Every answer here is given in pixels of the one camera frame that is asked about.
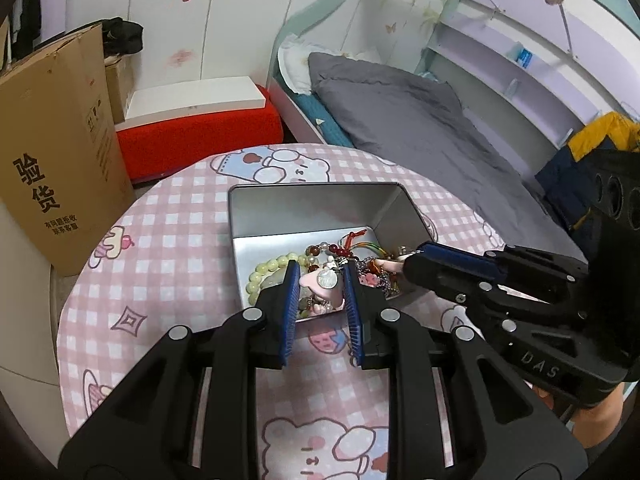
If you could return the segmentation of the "person's right hand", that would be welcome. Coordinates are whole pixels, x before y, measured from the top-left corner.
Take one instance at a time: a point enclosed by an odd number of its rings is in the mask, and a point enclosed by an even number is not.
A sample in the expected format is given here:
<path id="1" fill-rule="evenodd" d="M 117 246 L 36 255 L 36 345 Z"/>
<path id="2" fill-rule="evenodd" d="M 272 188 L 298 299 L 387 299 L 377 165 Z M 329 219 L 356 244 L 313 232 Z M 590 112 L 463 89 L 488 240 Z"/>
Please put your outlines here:
<path id="1" fill-rule="evenodd" d="M 555 396 L 543 388 L 533 386 L 532 389 L 538 398 L 550 408 L 552 413 L 555 414 L 563 424 L 567 424 L 570 421 L 576 411 L 574 403 L 562 396 Z"/>

